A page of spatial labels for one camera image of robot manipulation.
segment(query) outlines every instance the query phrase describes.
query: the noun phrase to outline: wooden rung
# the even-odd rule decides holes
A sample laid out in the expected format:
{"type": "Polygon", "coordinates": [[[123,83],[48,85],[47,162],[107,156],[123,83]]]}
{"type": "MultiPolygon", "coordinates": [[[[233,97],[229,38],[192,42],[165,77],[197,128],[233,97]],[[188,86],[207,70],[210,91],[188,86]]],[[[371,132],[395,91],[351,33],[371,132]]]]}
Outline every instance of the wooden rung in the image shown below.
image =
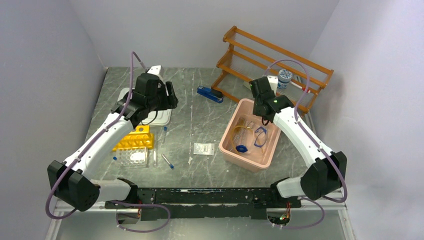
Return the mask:
{"type": "Polygon", "coordinates": [[[306,65],[308,65],[308,66],[310,66],[310,67],[312,67],[312,68],[314,68],[316,70],[318,70],[318,71],[321,71],[321,72],[323,72],[325,74],[330,74],[330,71],[331,71],[330,69],[327,69],[327,68],[325,68],[323,66],[320,66],[320,65],[316,64],[315,62],[312,62],[312,61],[310,61],[310,60],[308,60],[308,59],[306,59],[304,57],[301,57],[301,56],[299,56],[297,54],[294,54],[294,53],[292,53],[292,52],[290,52],[290,51],[288,51],[288,50],[286,50],[286,49],[284,49],[282,47],[279,47],[279,46],[277,46],[275,44],[272,44],[272,43],[270,43],[268,41],[265,41],[265,40],[263,40],[263,39],[255,36],[255,35],[252,35],[252,34],[250,34],[248,32],[245,32],[245,31],[243,31],[241,29],[238,29],[237,27],[235,27],[235,29],[233,29],[233,28],[231,28],[230,31],[233,30],[236,33],[238,33],[240,35],[243,35],[243,36],[245,36],[248,39],[251,39],[251,40],[253,40],[253,41],[255,41],[255,42],[259,43],[259,44],[262,44],[262,45],[264,45],[264,46],[266,46],[266,47],[268,47],[270,49],[273,49],[273,50],[275,50],[275,51],[277,51],[279,53],[282,53],[282,54],[284,54],[284,55],[286,55],[286,56],[288,56],[288,57],[290,57],[292,59],[296,59],[296,60],[298,60],[298,61],[300,61],[300,62],[302,62],[302,63],[304,63],[304,64],[306,64],[306,65]]]}
{"type": "Polygon", "coordinates": [[[236,76],[237,78],[239,78],[239,79],[241,79],[241,80],[243,80],[245,82],[250,82],[250,81],[253,80],[250,77],[247,77],[247,76],[241,74],[240,72],[235,71],[235,70],[233,70],[233,69],[231,69],[231,68],[229,68],[229,67],[227,67],[225,65],[222,65],[221,64],[221,65],[218,66],[218,68],[220,68],[220,69],[228,72],[229,74],[232,74],[232,75],[236,76]]]}
{"type": "Polygon", "coordinates": [[[219,65],[221,64],[225,64],[225,62],[231,58],[232,54],[231,54],[231,49],[228,48],[224,54],[224,56],[222,56],[219,61],[216,63],[216,67],[219,68],[219,65]]]}
{"type": "Polygon", "coordinates": [[[308,109],[311,109],[312,108],[312,105],[314,105],[315,100],[317,99],[317,97],[318,97],[318,95],[315,95],[315,96],[312,97],[312,99],[309,102],[309,106],[307,107],[308,109]]]}
{"type": "Polygon", "coordinates": [[[334,70],[331,70],[331,72],[327,75],[325,78],[325,85],[329,84],[331,77],[333,76],[334,70]]]}
{"type": "Polygon", "coordinates": [[[236,103],[239,103],[240,102],[240,99],[238,99],[237,97],[231,95],[230,93],[226,92],[225,90],[223,90],[223,89],[221,89],[221,88],[219,88],[217,86],[214,86],[212,88],[215,89],[215,90],[220,91],[225,97],[233,100],[234,102],[236,102],[236,103]]]}
{"type": "MultiPolygon", "coordinates": [[[[232,54],[234,54],[234,55],[236,55],[237,57],[239,57],[239,58],[241,58],[241,59],[244,59],[244,60],[246,60],[246,61],[248,61],[249,63],[251,63],[251,64],[254,64],[254,65],[256,65],[256,66],[258,66],[259,68],[261,68],[261,69],[263,69],[263,70],[266,70],[268,67],[265,65],[265,64],[262,64],[262,63],[260,63],[260,62],[258,62],[258,61],[256,61],[256,60],[253,60],[253,59],[251,59],[250,57],[248,57],[248,56],[246,56],[246,55],[244,55],[244,54],[242,54],[242,53],[240,53],[240,52],[238,52],[238,51],[232,51],[232,54]]],[[[277,70],[275,70],[275,69],[270,69],[269,70],[271,73],[273,73],[273,74],[275,74],[276,76],[278,75],[278,71],[277,70]]],[[[303,83],[301,83],[301,82],[298,82],[298,81],[296,81],[295,79],[292,79],[291,80],[293,83],[295,83],[295,84],[297,84],[298,86],[301,86],[302,88],[306,88],[306,85],[305,84],[303,84],[303,83]]],[[[310,90],[310,92],[311,93],[313,93],[313,94],[315,94],[315,95],[317,95],[318,94],[318,91],[317,90],[315,90],[315,89],[313,89],[313,88],[308,88],[309,90],[310,90]]]]}
{"type": "Polygon", "coordinates": [[[218,86],[222,82],[222,80],[224,80],[224,78],[227,74],[228,74],[228,72],[222,70],[219,77],[212,83],[212,88],[218,86]]]}
{"type": "Polygon", "coordinates": [[[231,39],[234,34],[236,34],[236,26],[232,26],[232,28],[230,28],[225,34],[224,37],[222,38],[222,41],[225,43],[227,39],[231,39]]]}
{"type": "MultiPolygon", "coordinates": [[[[258,52],[258,51],[256,51],[256,50],[254,50],[254,49],[252,49],[252,48],[248,47],[248,46],[245,46],[245,45],[243,45],[243,44],[241,44],[241,43],[239,43],[239,42],[236,42],[236,41],[234,41],[234,40],[232,40],[232,39],[227,39],[227,42],[228,42],[228,43],[230,43],[230,44],[232,44],[232,45],[234,45],[234,46],[237,46],[237,47],[239,47],[239,48],[241,48],[241,49],[243,49],[243,50],[246,50],[246,51],[248,51],[249,53],[254,54],[254,55],[256,55],[256,56],[258,56],[258,57],[260,57],[260,58],[262,58],[262,59],[264,59],[264,60],[266,60],[266,61],[268,61],[268,62],[270,62],[270,63],[273,63],[273,62],[275,62],[275,61],[276,61],[275,59],[273,59],[273,58],[271,58],[271,57],[269,57],[269,56],[267,56],[267,55],[265,55],[265,54],[262,54],[262,53],[260,53],[260,52],[258,52]]],[[[301,71],[298,71],[297,69],[294,69],[294,68],[292,68],[292,67],[290,67],[290,66],[288,66],[288,65],[286,65],[286,64],[284,64],[284,63],[279,62],[279,63],[277,63],[277,65],[278,65],[279,67],[281,67],[281,68],[284,68],[284,69],[289,70],[290,72],[292,72],[292,73],[294,73],[294,74],[297,74],[297,75],[301,76],[301,77],[302,77],[302,78],[304,78],[304,79],[306,79],[306,78],[307,78],[307,76],[306,76],[306,74],[305,74],[305,73],[303,73],[303,72],[301,72],[301,71]]],[[[319,80],[317,80],[317,79],[315,79],[315,78],[313,78],[313,77],[311,77],[311,76],[309,76],[309,79],[310,79],[310,81],[311,81],[312,83],[314,83],[314,84],[316,84],[316,85],[320,86],[321,88],[325,88],[325,87],[326,87],[326,84],[325,84],[325,83],[323,83],[323,82],[321,82],[321,81],[319,81],[319,80]]]]}

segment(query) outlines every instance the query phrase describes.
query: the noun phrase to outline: orange wooden rack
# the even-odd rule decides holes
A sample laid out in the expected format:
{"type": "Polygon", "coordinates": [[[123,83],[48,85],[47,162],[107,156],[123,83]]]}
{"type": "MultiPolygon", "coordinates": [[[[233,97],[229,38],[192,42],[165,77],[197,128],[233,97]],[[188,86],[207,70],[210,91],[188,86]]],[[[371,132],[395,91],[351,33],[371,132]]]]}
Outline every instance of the orange wooden rack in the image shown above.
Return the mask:
{"type": "MultiPolygon", "coordinates": [[[[228,74],[234,75],[245,82],[250,82],[260,78],[267,67],[277,59],[297,60],[304,64],[311,81],[309,87],[310,93],[307,94],[308,97],[302,100],[299,105],[299,109],[306,114],[311,109],[318,94],[327,86],[334,72],[282,47],[245,32],[236,26],[228,30],[222,40],[225,43],[229,43],[229,46],[224,56],[216,64],[216,67],[222,69],[222,72],[212,84],[212,89],[222,92],[224,96],[236,103],[240,99],[219,87],[219,84],[225,80],[228,74]]],[[[303,91],[301,88],[306,87],[307,76],[300,66],[290,62],[279,62],[269,72],[277,75],[280,69],[287,69],[300,77],[291,80],[298,87],[294,84],[289,84],[287,89],[279,89],[277,91],[277,95],[284,94],[296,104],[303,91]]]]}

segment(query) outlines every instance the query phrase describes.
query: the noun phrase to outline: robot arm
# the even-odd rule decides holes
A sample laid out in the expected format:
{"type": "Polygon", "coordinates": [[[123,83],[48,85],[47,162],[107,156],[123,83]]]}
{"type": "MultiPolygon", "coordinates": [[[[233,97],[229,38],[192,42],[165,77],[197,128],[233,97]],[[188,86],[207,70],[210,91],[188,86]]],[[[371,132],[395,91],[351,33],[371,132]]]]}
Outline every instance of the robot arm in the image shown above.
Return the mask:
{"type": "MultiPolygon", "coordinates": [[[[89,209],[96,202],[109,200],[127,200],[136,202],[137,185],[118,178],[112,181],[92,179],[95,170],[105,159],[110,150],[138,124],[146,119],[150,112],[174,109],[178,99],[175,96],[171,82],[162,81],[161,66],[153,66],[147,73],[142,73],[136,80],[135,89],[123,116],[104,132],[78,159],[78,162],[69,170],[59,184],[54,195],[79,211],[89,209]]],[[[67,157],[64,162],[53,161],[47,168],[50,187],[56,183],[60,175],[95,138],[100,131],[117,119],[124,107],[128,93],[112,108],[104,123],[75,153],[67,157]]]]}
{"type": "Polygon", "coordinates": [[[307,127],[301,117],[296,121],[293,103],[285,95],[276,97],[269,81],[270,78],[265,76],[250,82],[254,97],[253,114],[262,117],[262,121],[274,123],[279,127],[300,152],[307,167],[303,176],[281,179],[271,187],[277,189],[283,198],[307,196],[311,200],[317,200],[340,188],[342,183],[322,150],[331,153],[330,157],[343,178],[346,173],[346,156],[343,152],[333,152],[326,146],[307,127]],[[299,124],[304,126],[309,135],[319,143],[319,147],[316,147],[299,124]]]}

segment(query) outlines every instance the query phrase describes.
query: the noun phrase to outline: blue stapler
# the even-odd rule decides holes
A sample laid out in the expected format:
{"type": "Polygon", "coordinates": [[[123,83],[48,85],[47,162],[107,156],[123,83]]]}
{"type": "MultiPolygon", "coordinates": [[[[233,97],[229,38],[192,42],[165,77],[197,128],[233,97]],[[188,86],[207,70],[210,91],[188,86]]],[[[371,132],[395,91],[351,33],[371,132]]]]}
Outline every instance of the blue stapler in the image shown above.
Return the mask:
{"type": "Polygon", "coordinates": [[[209,87],[199,86],[197,93],[219,104],[224,101],[222,92],[210,89],[209,87]]]}

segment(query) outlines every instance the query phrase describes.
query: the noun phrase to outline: white wall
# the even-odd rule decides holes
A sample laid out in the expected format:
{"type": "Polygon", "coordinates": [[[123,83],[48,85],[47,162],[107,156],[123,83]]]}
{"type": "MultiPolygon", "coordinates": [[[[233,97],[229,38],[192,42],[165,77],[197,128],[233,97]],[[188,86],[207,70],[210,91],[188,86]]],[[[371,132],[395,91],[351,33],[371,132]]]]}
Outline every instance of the white wall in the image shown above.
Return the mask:
{"type": "Polygon", "coordinates": [[[308,56],[339,0],[70,0],[105,66],[214,67],[242,30],[308,56]]]}
{"type": "Polygon", "coordinates": [[[104,73],[67,0],[0,2],[1,239],[46,237],[47,166],[83,143],[104,73]]]}
{"type": "Polygon", "coordinates": [[[334,69],[313,107],[348,157],[358,240],[424,239],[424,2],[340,0],[310,58],[334,69]]]}

